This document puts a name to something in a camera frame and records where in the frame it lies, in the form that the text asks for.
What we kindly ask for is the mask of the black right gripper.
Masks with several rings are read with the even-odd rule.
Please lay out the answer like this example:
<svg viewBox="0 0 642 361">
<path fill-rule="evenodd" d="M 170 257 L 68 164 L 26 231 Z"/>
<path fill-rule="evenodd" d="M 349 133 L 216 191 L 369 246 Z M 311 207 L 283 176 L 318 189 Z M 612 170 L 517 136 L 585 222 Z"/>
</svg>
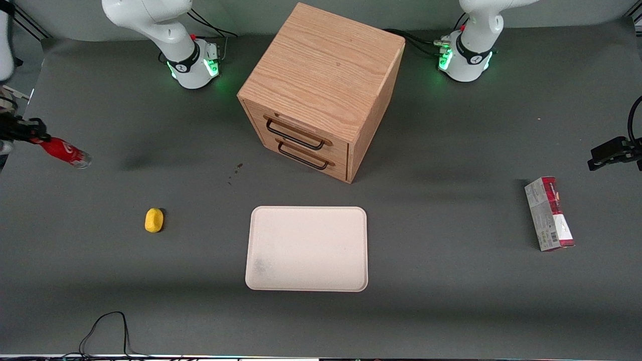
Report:
<svg viewBox="0 0 642 361">
<path fill-rule="evenodd" d="M 25 126 L 30 132 L 24 133 Z M 46 124 L 39 117 L 23 119 L 21 116 L 1 116 L 1 140 L 40 144 L 50 142 L 51 136 L 47 133 Z"/>
</svg>

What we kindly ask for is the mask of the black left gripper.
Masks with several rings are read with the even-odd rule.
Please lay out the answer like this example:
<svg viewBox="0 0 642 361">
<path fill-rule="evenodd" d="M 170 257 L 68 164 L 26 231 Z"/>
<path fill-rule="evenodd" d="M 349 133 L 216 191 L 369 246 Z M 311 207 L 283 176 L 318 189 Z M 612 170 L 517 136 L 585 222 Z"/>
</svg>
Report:
<svg viewBox="0 0 642 361">
<path fill-rule="evenodd" d="M 639 171 L 642 171 L 640 139 L 629 141 L 624 136 L 618 136 L 593 148 L 591 155 L 592 158 L 587 161 L 590 171 L 596 171 L 611 164 L 634 161 Z"/>
</svg>

